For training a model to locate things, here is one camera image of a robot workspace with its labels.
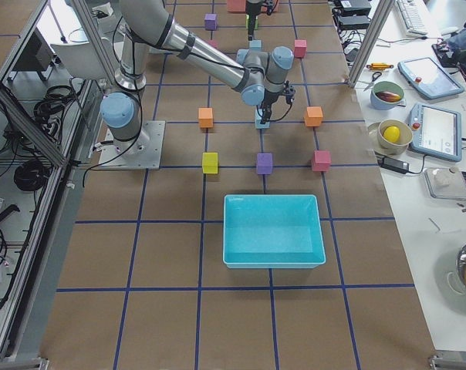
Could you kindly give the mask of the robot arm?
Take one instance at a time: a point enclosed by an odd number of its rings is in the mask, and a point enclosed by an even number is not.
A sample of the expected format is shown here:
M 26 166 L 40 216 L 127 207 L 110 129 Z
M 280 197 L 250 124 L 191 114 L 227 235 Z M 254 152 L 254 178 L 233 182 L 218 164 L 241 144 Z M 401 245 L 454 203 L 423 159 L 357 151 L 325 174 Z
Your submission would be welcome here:
M 116 82 L 141 95 L 144 117 L 164 119 L 164 162 L 198 161 L 208 133 L 193 119 L 199 107 L 215 105 L 233 123 L 258 110 L 267 123 L 291 120 L 306 95 L 287 82 L 298 67 L 293 51 L 277 41 L 293 39 L 285 26 L 269 23 L 255 31 L 245 17 L 229 14 L 216 1 L 121 1 L 126 34 Z

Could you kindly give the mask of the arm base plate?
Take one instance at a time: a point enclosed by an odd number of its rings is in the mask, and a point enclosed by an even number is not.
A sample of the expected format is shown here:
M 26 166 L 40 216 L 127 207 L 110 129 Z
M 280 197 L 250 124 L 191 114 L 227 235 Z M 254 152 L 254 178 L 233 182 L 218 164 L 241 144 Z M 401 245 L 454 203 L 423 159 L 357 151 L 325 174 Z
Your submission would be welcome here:
M 110 170 L 158 170 L 166 123 L 162 120 L 144 121 L 136 142 L 120 142 L 106 130 L 105 140 L 111 144 L 100 151 L 99 165 Z

